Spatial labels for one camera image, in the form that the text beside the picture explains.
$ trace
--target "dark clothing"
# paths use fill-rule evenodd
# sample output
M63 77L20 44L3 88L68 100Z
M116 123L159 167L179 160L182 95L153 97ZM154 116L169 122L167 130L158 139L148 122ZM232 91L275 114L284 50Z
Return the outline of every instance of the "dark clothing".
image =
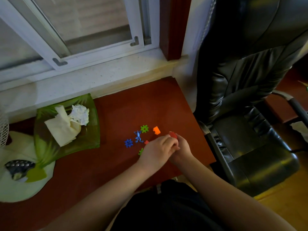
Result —
M111 228L115 230L228 230L200 195L185 183L168 180L161 193L134 195Z

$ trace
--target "window sill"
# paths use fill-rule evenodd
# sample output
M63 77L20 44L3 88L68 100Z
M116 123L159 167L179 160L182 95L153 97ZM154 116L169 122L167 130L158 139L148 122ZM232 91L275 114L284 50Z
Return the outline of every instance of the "window sill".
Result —
M0 92L10 123L36 116L36 109L91 93L93 98L171 76L187 57L166 61L160 49L136 53Z

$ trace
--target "chair seat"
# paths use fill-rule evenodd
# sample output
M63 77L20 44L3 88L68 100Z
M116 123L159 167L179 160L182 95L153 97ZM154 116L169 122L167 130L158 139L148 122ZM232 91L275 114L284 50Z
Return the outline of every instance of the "chair seat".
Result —
M227 113L208 127L235 186L250 196L268 190L299 169L296 155L254 106Z

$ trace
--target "left hand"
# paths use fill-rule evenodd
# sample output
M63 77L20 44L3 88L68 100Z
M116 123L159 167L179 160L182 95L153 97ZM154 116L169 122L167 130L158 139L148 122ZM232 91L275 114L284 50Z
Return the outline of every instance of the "left hand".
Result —
M141 165L150 174L154 174L179 149L177 139L172 138L170 135L161 136L144 147L137 164Z

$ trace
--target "white mesh basket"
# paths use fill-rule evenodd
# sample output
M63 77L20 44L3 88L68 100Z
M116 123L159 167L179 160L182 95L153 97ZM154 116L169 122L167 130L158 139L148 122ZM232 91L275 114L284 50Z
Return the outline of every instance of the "white mesh basket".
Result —
M5 113L0 109L0 147L5 146L9 136L9 120Z

